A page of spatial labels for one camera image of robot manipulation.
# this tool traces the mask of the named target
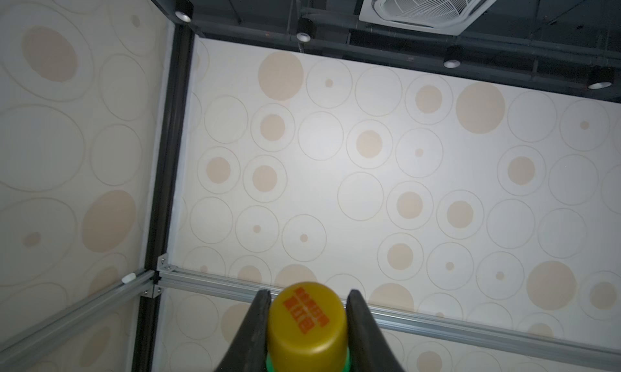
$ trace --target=spotlight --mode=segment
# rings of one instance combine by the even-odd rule
[[[462,64],[464,49],[462,46],[451,46],[446,49],[444,67],[454,69]]]
[[[189,0],[175,0],[175,15],[182,22],[190,23],[193,13],[194,5]]]
[[[308,43],[315,37],[315,31],[317,27],[315,27],[315,23],[310,19],[306,19],[305,17],[300,18],[298,20],[298,33],[296,34],[296,38],[300,42]]]
[[[589,89],[608,88],[612,85],[614,78],[615,69],[596,66],[589,74],[589,82],[587,83],[587,87]]]

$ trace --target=circle pattern wallpaper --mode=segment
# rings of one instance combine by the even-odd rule
[[[168,28],[150,0],[0,0],[0,342],[142,266]],[[29,370],[124,370],[134,307]]]
[[[618,105],[199,43],[227,67],[192,89],[175,264],[621,348]],[[499,368],[402,357],[481,360]]]

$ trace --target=black metal beam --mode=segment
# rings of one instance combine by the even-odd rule
[[[192,29],[188,25],[175,26],[145,257],[145,269],[156,271],[153,281],[159,280],[158,257],[166,253],[168,247],[193,48]],[[151,371],[159,300],[160,297],[140,299],[132,372]]]

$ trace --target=bottle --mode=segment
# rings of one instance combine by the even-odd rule
[[[347,318],[340,298],[314,282],[293,284],[268,315],[268,372],[349,372]]]

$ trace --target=ceiling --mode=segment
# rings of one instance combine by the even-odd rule
[[[175,0],[153,0],[174,22]],[[190,0],[208,38],[447,74],[621,103],[621,0],[498,0],[461,35],[360,22],[362,0]],[[299,17],[315,39],[295,38]],[[463,64],[443,67],[450,45]],[[613,86],[586,88],[592,66],[617,68]]]

